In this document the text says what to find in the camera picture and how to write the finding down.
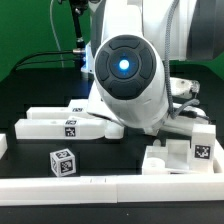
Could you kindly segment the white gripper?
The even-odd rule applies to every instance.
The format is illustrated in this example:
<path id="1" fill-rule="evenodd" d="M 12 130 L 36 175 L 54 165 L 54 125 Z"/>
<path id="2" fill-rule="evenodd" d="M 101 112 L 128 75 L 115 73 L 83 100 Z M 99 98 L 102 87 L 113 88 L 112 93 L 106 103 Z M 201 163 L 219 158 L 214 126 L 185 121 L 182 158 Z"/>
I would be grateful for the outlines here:
<path id="1" fill-rule="evenodd" d="M 181 135 L 191 135 L 195 124 L 208 124 L 209 122 L 210 118 L 202 109 L 187 106 L 175 119 L 168 117 L 160 130 Z"/>

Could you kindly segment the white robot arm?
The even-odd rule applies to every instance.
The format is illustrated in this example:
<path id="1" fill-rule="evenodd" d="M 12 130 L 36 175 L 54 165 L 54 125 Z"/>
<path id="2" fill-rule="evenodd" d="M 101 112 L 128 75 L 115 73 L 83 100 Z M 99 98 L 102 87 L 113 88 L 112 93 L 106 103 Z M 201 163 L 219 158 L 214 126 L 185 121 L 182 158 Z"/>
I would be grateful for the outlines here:
<path id="1" fill-rule="evenodd" d="M 224 52 L 224 0 L 101 0 L 92 15 L 87 112 L 121 126 L 190 133 L 198 101 L 172 102 L 169 62 Z"/>

